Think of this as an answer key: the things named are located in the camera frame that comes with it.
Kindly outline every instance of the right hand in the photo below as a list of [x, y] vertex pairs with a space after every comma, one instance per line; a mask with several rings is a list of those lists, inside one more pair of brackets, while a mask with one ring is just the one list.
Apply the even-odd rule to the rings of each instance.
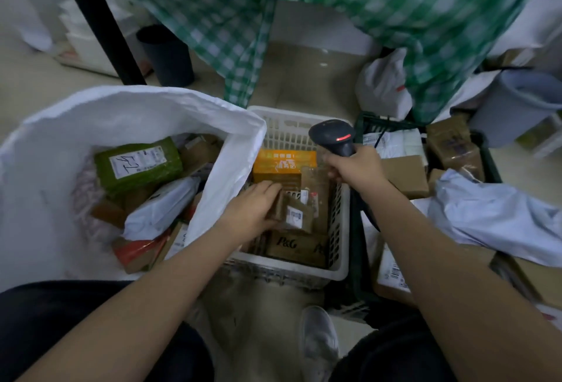
[[381, 157], [374, 147], [354, 145], [353, 156], [341, 157], [329, 153], [324, 160], [331, 166], [329, 172], [331, 178], [348, 183], [360, 194], [364, 194], [370, 187], [386, 181], [386, 176], [384, 176]]

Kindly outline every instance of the trash can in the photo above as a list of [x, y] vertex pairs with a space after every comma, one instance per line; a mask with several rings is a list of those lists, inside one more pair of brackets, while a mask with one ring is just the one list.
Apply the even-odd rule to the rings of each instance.
[[162, 24], [143, 27], [137, 39], [163, 87], [186, 87], [195, 80], [189, 47]]
[[502, 147], [559, 109], [561, 81], [540, 71], [505, 70], [469, 126], [483, 132], [490, 147]]

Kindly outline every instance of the stack of white boxes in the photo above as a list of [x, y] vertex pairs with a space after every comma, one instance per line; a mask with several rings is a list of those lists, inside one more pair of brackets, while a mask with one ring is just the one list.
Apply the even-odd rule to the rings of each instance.
[[[63, 12], [59, 17], [68, 30], [66, 37], [80, 57], [82, 63], [92, 66], [94, 69], [102, 70], [117, 76], [115, 69], [107, 58], [102, 46], [95, 38], [93, 31], [90, 29], [88, 22], [86, 22], [76, 2], [74, 0], [67, 0], [61, 3], [60, 7]], [[129, 49], [140, 71], [146, 73], [150, 69], [150, 62], [148, 61], [142, 45], [137, 39], [136, 33], [139, 30], [139, 26], [134, 16], [113, 4], [109, 5], [109, 9], [121, 33], [123, 33], [123, 37], [127, 45], [129, 45]]]

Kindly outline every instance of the black trash can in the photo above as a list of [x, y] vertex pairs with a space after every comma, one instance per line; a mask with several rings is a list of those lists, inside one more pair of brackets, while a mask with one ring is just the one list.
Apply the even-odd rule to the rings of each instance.
[[195, 80], [189, 47], [162, 24], [137, 32], [158, 81], [163, 87], [186, 87]]

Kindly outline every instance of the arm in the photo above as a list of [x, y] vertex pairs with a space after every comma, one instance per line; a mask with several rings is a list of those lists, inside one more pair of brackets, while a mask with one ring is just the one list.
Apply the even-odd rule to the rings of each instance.
[[459, 380], [562, 380], [562, 333], [390, 184], [374, 148], [327, 163], [369, 204]]
[[280, 189], [263, 181], [232, 199], [207, 233], [97, 308], [18, 381], [144, 380], [219, 266], [276, 224], [265, 214]]

